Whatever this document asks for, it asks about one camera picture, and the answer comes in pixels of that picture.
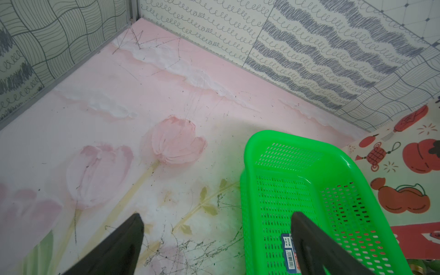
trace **persimmon illustration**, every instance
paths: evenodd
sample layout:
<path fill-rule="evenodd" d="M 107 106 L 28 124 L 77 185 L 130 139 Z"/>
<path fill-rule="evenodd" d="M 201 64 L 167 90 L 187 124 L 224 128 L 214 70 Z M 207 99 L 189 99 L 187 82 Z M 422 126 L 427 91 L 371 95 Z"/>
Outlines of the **persimmon illustration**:
<path fill-rule="evenodd" d="M 425 139 L 410 143 L 402 151 L 403 161 L 411 171 L 426 174 L 440 170 L 440 140 Z"/>

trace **red gourd illustration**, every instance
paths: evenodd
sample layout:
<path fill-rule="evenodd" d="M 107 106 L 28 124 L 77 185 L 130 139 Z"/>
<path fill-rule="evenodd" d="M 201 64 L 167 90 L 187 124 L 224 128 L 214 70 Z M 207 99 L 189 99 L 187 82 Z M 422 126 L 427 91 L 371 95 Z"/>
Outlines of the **red gourd illustration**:
<path fill-rule="evenodd" d="M 385 178 L 376 178 L 370 183 L 378 190 L 378 201 L 388 212 L 399 214 L 405 211 L 420 214 L 429 210 L 431 201 L 420 184 L 400 185 L 396 188 L 385 186 Z"/>

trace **red lantern illustration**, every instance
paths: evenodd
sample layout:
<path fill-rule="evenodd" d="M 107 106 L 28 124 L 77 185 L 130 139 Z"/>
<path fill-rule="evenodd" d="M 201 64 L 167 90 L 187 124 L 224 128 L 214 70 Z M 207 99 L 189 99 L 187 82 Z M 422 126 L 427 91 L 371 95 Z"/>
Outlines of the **red lantern illustration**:
<path fill-rule="evenodd" d="M 387 154 L 390 154 L 394 150 L 397 150 L 400 147 L 400 142 L 394 143 L 391 151 L 385 151 L 385 149 L 381 148 L 382 142 L 378 142 L 374 145 L 373 150 L 366 157 L 356 156 L 355 160 L 367 159 L 368 163 L 371 164 L 371 170 L 376 172 L 379 170 L 379 163 L 385 158 Z"/>

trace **green plastic basket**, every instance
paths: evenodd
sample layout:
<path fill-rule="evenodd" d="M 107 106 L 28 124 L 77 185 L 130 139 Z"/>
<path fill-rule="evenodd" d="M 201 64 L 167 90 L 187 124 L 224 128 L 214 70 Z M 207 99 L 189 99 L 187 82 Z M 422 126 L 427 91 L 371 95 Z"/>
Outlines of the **green plastic basket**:
<path fill-rule="evenodd" d="M 378 275 L 412 274 L 356 164 L 340 149 L 275 131 L 253 135 L 240 179 L 246 273 L 287 275 L 281 234 L 303 212 Z"/>

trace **tulip stem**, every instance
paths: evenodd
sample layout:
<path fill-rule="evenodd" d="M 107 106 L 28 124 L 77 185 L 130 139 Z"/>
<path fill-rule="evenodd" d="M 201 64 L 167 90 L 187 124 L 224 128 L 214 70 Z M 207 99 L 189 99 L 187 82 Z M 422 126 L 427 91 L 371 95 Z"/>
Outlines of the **tulip stem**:
<path fill-rule="evenodd" d="M 50 267 L 49 267 L 49 274 L 55 274 L 55 271 L 64 255 L 64 252 L 66 251 L 67 245 L 69 244 L 70 237 L 72 236 L 72 233 L 76 229 L 76 224 L 78 219 L 80 218 L 82 213 L 82 210 L 76 209 L 75 215 L 73 216 L 72 222 L 69 225 L 69 228 L 67 228 L 66 235 L 64 236 L 64 239 L 61 241 L 59 248 L 57 250 L 57 253 L 55 254 L 54 259 L 51 261 Z"/>
<path fill-rule="evenodd" d="M 197 211 L 199 211 L 202 206 L 209 202 L 213 197 L 216 197 L 218 194 L 221 194 L 223 192 L 225 192 L 226 190 L 238 185 L 240 182 L 236 182 L 236 183 L 232 183 L 229 184 L 221 189 L 219 189 L 216 193 L 210 195 L 209 197 L 205 198 L 202 202 L 199 202 L 199 204 L 197 204 L 188 214 L 185 215 L 185 217 L 183 217 L 180 222 L 178 222 L 176 224 L 176 226 L 172 229 L 171 233 L 175 233 L 177 231 L 177 229 L 179 229 L 183 224 L 185 224 L 185 222 L 187 222 L 187 220 L 189 220 L 189 218 L 192 217 L 192 215 L 194 215 Z"/>
<path fill-rule="evenodd" d="M 110 212 L 110 214 L 107 216 L 106 220 L 101 224 L 100 227 L 96 230 L 94 235 L 89 239 L 85 247 L 83 248 L 80 257 L 84 257 L 87 253 L 89 253 L 92 249 L 97 246 L 101 240 L 103 235 L 106 232 L 106 226 L 111 226 L 119 216 L 119 214 L 122 212 L 122 210 L 127 206 L 127 204 L 130 202 L 134 194 L 139 190 L 139 188 L 142 186 L 144 181 L 149 178 L 155 169 L 159 166 L 160 162 L 155 161 L 147 171 L 136 181 L 134 185 L 128 190 L 127 193 L 123 196 L 123 198 L 118 202 L 118 204 L 113 208 L 113 210 Z"/>

